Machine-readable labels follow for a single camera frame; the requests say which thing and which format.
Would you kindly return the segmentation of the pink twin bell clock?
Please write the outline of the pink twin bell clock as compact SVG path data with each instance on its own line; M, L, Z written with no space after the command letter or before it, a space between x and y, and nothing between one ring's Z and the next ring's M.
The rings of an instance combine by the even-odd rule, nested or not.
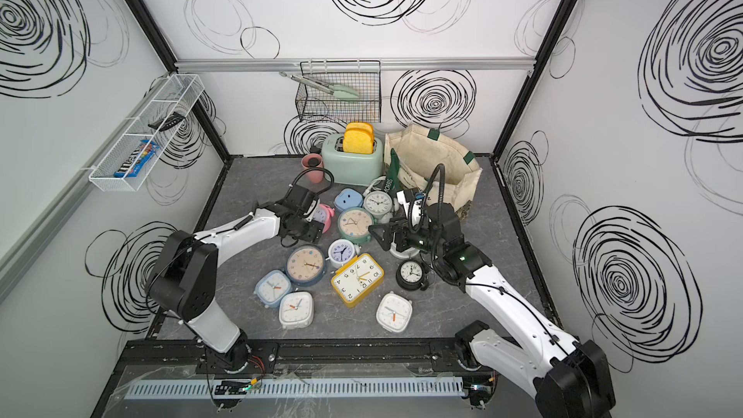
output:
M315 209L315 213L313 213L313 221L321 224L322 233L326 233L330 230L334 217L334 208L322 203L317 205L317 209Z

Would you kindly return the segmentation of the blue round beige clock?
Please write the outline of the blue round beige clock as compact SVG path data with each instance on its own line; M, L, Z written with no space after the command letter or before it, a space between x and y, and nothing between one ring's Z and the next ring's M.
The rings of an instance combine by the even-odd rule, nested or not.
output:
M325 272L325 255L317 246L299 247L286 261L286 275L296 286L313 286L322 279Z

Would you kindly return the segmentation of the cream canvas tote bag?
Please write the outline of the cream canvas tote bag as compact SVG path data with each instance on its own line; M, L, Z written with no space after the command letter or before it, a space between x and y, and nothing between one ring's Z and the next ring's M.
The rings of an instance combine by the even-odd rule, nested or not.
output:
M438 164L445 168L444 201L464 220L472 207L483 168L473 152L440 131L411 125L384 138L384 164L399 160L398 178L404 187L423 190Z

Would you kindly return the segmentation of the light blue square clock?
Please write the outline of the light blue square clock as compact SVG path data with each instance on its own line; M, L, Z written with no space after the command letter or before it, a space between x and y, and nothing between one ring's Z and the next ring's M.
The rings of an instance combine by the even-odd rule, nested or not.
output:
M267 309L280 306L280 303L293 290L292 281L282 270L272 270L255 285L253 293L261 305Z

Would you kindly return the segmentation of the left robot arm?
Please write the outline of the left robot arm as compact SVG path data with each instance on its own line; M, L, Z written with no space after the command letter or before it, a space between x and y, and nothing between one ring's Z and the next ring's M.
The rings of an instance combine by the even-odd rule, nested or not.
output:
M227 371L241 371L249 363L248 338L216 301L218 269L277 236L317 242L322 226L313 214L319 203L318 193L293 185L281 199L255 203L247 215L212 230L177 230L166 238L148 276L146 295L202 340L210 360Z

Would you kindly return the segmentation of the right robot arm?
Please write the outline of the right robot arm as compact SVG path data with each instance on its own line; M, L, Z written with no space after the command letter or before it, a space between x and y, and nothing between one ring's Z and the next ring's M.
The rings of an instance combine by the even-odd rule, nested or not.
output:
M430 205L418 220L393 219L369 228L379 246L410 248L431 258L443 282L483 306L508 332L472 322L457 335L458 356L468 369L500 373L535 402L544 417L608 417L616 404L607 355L596 342L581 342L539 313L505 279L493 261L464 237L452 206Z

